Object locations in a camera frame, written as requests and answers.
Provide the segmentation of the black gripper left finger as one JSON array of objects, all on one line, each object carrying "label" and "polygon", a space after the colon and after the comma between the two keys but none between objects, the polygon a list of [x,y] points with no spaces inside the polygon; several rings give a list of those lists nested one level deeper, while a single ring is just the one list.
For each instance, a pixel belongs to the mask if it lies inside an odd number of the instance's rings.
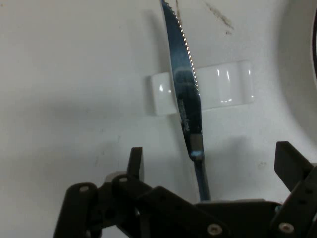
[{"label": "black gripper left finger", "polygon": [[143,151],[131,149],[124,174],[97,187],[78,183],[65,194],[54,237],[99,238],[118,227],[130,238],[228,238],[224,222],[169,190],[141,180]]}]

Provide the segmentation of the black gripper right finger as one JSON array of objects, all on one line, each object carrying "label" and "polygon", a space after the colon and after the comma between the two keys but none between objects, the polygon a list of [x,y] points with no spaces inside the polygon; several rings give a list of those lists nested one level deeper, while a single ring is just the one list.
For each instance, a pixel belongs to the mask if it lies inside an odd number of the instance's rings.
[{"label": "black gripper right finger", "polygon": [[275,238],[317,236],[317,167],[290,142],[276,143],[274,170],[291,192],[274,216]]}]

